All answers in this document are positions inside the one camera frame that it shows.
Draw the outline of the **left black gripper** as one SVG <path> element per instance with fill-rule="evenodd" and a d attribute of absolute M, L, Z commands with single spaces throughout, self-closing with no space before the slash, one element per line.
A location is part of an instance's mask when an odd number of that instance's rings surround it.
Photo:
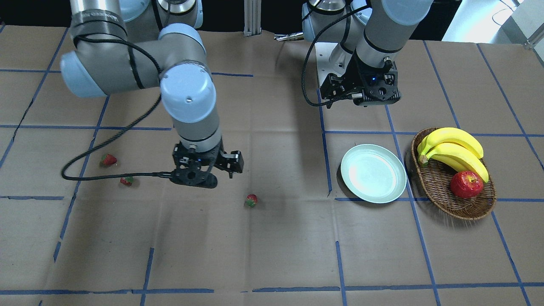
<path fill-rule="evenodd" d="M 398 71 L 390 57 L 378 62 L 378 67 L 365 64 L 352 56 L 343 76 L 328 74 L 320 95 L 326 99 L 325 107 L 342 99 L 351 99 L 356 106 L 391 105 L 400 100 Z"/>

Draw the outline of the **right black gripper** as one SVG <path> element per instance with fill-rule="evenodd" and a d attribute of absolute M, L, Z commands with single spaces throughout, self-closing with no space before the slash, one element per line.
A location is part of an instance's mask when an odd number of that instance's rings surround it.
<path fill-rule="evenodd" d="M 218 179 L 212 174 L 217 168 L 229 173 L 242 173 L 244 159 L 241 151 L 224 151 L 223 141 L 206 152 L 197 152 L 196 148 L 186 148 L 179 142 L 173 150 L 175 169 L 170 173 L 170 181 L 175 184 L 213 189 Z"/>

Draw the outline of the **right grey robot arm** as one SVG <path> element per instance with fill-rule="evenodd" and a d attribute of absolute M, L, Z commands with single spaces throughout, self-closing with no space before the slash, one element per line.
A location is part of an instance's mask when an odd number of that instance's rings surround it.
<path fill-rule="evenodd" d="M 215 188 L 216 167 L 242 173 L 240 151 L 224 151 L 216 88 L 198 33 L 200 0 L 72 0 L 75 50 L 61 58 L 67 87 L 79 97 L 158 87 L 179 143 L 175 169 L 145 173 L 180 185 Z"/>

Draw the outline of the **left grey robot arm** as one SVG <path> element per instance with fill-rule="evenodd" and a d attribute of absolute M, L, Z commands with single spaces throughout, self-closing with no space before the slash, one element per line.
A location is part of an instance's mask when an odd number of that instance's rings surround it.
<path fill-rule="evenodd" d="M 391 105 L 398 89 L 396 57 L 425 16 L 431 0 L 308 0 L 302 6 L 303 38 L 311 42 L 301 72 L 306 103 L 330 108 L 349 99 L 357 106 Z M 317 43 L 332 43 L 318 69 L 321 102 L 306 91 L 308 60 Z"/>

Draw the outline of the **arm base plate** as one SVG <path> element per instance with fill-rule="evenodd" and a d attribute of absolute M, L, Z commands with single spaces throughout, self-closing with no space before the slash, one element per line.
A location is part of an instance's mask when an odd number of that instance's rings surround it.
<path fill-rule="evenodd" d="M 317 42 L 315 55 L 318 72 L 319 87 L 322 87 L 328 74 L 342 77 L 352 58 L 352 54 L 346 52 L 340 43 Z"/>

